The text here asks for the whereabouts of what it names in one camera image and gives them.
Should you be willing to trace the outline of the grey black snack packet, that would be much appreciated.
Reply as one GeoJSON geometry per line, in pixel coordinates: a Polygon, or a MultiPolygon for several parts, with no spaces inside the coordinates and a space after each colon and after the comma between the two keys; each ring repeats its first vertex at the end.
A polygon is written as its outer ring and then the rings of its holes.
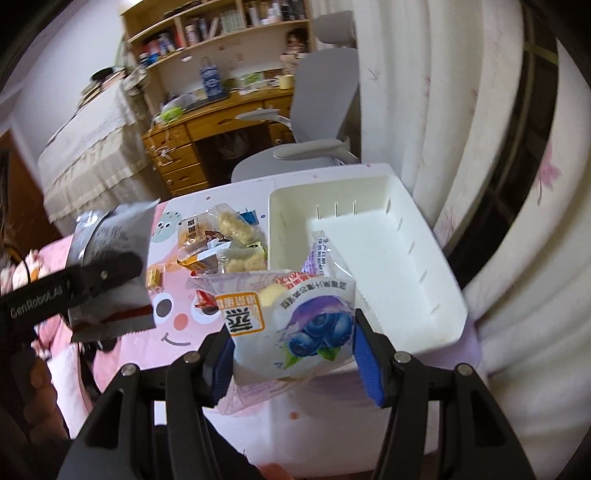
{"type": "Polygon", "coordinates": [[[76,343],[98,342],[155,327],[145,286],[156,201],[80,214],[66,265],[90,275],[89,298],[72,306],[67,323],[76,343]]]}

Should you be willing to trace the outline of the blueberry snack packet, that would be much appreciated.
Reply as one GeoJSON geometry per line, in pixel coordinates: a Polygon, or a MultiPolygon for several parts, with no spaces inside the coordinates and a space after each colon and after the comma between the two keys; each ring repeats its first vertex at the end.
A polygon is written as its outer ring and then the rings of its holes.
{"type": "Polygon", "coordinates": [[[189,283],[214,297],[235,343],[240,386],[304,380],[353,359],[355,280],[280,270],[199,275],[189,283]]]}

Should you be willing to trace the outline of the orange white snack box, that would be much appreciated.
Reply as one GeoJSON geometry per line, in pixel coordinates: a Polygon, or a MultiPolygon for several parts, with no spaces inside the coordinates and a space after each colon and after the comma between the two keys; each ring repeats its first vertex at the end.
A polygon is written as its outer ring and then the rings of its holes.
{"type": "Polygon", "coordinates": [[[178,259],[177,264],[197,275],[214,274],[218,272],[218,257],[214,251],[206,250],[198,254],[178,259]]]}

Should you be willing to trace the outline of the purple white snack packet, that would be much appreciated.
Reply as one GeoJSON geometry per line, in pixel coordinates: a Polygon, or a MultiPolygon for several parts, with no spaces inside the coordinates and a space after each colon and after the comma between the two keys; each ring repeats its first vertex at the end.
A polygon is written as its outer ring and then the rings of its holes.
{"type": "Polygon", "coordinates": [[[353,274],[341,253],[325,232],[312,233],[311,251],[304,260],[301,272],[339,280],[353,280],[353,274]]]}

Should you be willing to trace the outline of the egg yolk pastry packet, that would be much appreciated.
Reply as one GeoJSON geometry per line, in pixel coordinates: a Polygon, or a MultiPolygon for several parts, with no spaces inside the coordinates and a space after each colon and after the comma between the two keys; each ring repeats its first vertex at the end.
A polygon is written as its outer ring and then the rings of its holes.
{"type": "Polygon", "coordinates": [[[204,247],[207,245],[207,231],[211,231],[211,222],[207,214],[198,214],[181,220],[178,227],[178,247],[204,247]]]}

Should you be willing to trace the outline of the clear rice cracker packet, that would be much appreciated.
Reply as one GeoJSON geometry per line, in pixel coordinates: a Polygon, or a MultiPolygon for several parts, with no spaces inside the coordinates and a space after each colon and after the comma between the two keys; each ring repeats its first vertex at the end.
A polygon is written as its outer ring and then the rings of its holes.
{"type": "Polygon", "coordinates": [[[232,240],[238,241],[243,246],[249,246],[256,242],[263,242],[263,233],[258,227],[250,225],[228,204],[217,204],[208,210],[217,226],[217,231],[232,240]]]}

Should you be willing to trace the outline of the white plastic bin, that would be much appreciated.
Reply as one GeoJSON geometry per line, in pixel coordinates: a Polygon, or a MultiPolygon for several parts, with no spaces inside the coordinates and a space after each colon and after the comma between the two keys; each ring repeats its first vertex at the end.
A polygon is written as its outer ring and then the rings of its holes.
{"type": "Polygon", "coordinates": [[[456,343],[468,310],[432,231],[394,175],[283,187],[270,194],[269,265],[297,270],[325,235],[374,329],[412,354],[456,343]]]}

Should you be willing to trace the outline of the small yellow candy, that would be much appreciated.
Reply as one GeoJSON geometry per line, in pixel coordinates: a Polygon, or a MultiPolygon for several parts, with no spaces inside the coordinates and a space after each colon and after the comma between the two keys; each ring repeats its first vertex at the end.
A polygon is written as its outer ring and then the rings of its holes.
{"type": "Polygon", "coordinates": [[[150,292],[159,292],[163,288],[163,276],[165,268],[162,265],[151,265],[146,270],[146,289],[150,292]]]}

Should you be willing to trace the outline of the lace cloth covered furniture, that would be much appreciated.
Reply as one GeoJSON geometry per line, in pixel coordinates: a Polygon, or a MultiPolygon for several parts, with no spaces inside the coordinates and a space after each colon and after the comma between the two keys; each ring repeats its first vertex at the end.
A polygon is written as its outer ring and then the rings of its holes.
{"type": "Polygon", "coordinates": [[[142,92],[122,79],[50,138],[37,166],[48,220],[61,235],[85,211],[170,197],[142,140],[150,120],[142,92]]]}

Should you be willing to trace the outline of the blue small snack packet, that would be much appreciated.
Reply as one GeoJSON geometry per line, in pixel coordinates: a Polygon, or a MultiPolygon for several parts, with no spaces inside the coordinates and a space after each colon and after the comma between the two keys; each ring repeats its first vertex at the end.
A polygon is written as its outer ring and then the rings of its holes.
{"type": "Polygon", "coordinates": [[[257,217],[255,210],[246,210],[240,213],[239,216],[249,225],[259,224],[259,218],[257,217]]]}

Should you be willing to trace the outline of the wooden desk with drawers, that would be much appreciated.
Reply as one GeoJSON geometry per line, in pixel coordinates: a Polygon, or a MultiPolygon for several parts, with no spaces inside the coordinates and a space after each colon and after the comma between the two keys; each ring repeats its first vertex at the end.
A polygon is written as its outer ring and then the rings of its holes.
{"type": "Polygon", "coordinates": [[[263,89],[212,103],[154,126],[143,135],[146,153],[173,197],[228,184],[245,158],[294,140],[286,126],[243,121],[238,115],[263,108],[290,114],[293,90],[263,89]]]}

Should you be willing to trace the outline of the grey office chair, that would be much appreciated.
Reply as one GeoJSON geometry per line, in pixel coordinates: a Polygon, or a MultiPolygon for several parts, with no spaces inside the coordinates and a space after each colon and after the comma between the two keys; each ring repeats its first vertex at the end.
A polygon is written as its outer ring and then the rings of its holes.
{"type": "Polygon", "coordinates": [[[280,123],[293,133],[294,142],[242,160],[231,173],[233,183],[360,162],[346,135],[346,119],[360,89],[355,16],[351,10],[321,15],[312,29],[329,47],[308,54],[298,64],[290,114],[284,117],[277,109],[266,108],[236,116],[240,121],[280,123]]]}

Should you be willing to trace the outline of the blue gift bag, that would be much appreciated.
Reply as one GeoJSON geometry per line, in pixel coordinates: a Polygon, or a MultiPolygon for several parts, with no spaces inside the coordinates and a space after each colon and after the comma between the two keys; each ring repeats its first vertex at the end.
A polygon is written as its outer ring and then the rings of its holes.
{"type": "Polygon", "coordinates": [[[205,94],[208,98],[219,97],[223,94],[224,90],[219,69],[206,56],[204,56],[204,58],[201,59],[201,68],[199,69],[199,76],[202,85],[204,85],[205,94]]]}

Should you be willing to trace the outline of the white floral curtain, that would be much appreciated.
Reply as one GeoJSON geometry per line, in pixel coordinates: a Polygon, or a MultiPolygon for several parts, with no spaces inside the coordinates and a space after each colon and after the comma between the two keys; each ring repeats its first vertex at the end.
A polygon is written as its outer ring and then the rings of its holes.
{"type": "Polygon", "coordinates": [[[468,305],[460,343],[536,476],[590,430],[590,5],[315,1],[349,11],[367,163],[403,181],[468,305]]]}

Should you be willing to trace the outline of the wooden bookshelf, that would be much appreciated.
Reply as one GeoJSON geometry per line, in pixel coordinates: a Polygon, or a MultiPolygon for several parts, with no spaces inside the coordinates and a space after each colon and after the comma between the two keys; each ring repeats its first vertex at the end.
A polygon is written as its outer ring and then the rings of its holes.
{"type": "Polygon", "coordinates": [[[120,18],[129,49],[149,69],[226,39],[311,28],[307,1],[124,1],[120,18]]]}

